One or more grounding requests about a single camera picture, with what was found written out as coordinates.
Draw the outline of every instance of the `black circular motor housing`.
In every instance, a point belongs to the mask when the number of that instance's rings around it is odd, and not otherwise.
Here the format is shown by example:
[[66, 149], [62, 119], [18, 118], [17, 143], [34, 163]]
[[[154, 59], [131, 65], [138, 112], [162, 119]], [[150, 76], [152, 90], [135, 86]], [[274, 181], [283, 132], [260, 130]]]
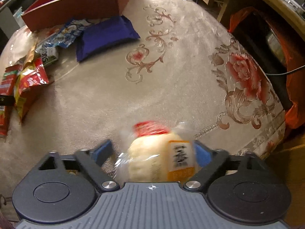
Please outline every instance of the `black circular motor housing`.
[[285, 184], [259, 170], [238, 170], [216, 179], [209, 186], [207, 197], [220, 215], [253, 225], [277, 221], [291, 201]]
[[56, 224], [85, 213], [97, 194], [88, 180], [69, 174], [57, 153], [49, 154], [15, 188], [12, 200], [21, 219]]

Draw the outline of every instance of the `metal screw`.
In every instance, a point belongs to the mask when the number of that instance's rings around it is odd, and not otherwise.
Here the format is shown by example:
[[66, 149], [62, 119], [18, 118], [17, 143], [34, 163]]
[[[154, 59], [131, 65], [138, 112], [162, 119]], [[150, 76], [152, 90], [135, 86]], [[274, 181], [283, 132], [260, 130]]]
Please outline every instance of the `metal screw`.
[[106, 188], [106, 189], [112, 189], [112, 188], [114, 188], [116, 185], [117, 185], [117, 184], [116, 184], [116, 182], [114, 182], [114, 181], [105, 181], [105, 182], [102, 183], [102, 187], [103, 187], [103, 188]]
[[201, 186], [200, 182], [197, 181], [189, 181], [185, 185], [191, 189], [199, 188]]

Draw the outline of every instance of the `ribbed gray plate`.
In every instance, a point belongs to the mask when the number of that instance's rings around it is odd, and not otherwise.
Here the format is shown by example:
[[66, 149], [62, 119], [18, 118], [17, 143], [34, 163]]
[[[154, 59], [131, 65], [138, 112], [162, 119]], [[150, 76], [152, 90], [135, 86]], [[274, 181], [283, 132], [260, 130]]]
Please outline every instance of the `ribbed gray plate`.
[[199, 193], [183, 191], [178, 183], [126, 183], [104, 193], [83, 216], [57, 225], [21, 221], [16, 229], [285, 229], [276, 222], [244, 226], [215, 214]]

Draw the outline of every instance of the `purple package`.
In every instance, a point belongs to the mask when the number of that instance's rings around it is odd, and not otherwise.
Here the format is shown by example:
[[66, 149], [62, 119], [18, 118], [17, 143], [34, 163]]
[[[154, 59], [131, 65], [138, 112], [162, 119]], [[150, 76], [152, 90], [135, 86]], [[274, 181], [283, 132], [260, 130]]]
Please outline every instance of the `purple package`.
[[109, 47], [139, 38], [130, 20], [123, 15], [114, 16], [83, 32], [77, 44], [76, 59], [80, 62]]

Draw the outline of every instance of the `blue snack bag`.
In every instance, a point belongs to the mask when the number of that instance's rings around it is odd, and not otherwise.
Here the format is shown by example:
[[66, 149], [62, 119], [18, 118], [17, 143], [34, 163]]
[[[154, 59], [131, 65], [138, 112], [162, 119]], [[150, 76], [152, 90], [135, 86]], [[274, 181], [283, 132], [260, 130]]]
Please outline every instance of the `blue snack bag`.
[[77, 43], [76, 58], [80, 62], [94, 53], [98, 53], [117, 44], [125, 43], [140, 36], [125, 16], [113, 16], [110, 19], [88, 27]]
[[64, 25], [58, 34], [51, 37], [46, 45], [47, 47], [67, 48], [90, 25], [91, 23], [86, 20], [71, 20]]

